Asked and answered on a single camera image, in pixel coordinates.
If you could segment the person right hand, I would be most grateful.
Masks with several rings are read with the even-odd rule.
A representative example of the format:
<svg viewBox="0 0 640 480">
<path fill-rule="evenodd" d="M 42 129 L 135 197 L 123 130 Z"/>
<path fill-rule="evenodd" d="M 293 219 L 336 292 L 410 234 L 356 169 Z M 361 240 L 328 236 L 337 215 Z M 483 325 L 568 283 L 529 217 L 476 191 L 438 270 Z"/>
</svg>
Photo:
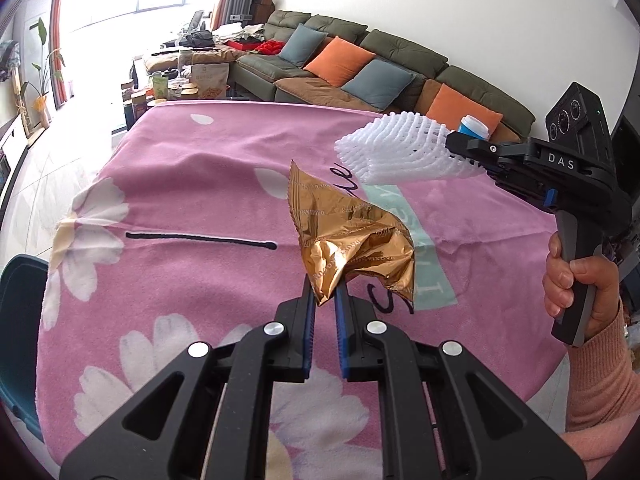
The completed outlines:
<svg viewBox="0 0 640 480">
<path fill-rule="evenodd" d="M 593 285 L 596 288 L 585 337 L 596 336 L 607 328 L 620 310 L 620 276 L 614 262 L 601 255 L 566 262 L 562 259 L 562 243 L 558 233 L 549 240 L 544 286 L 544 308 L 557 318 L 574 304 L 573 285 Z"/>
</svg>

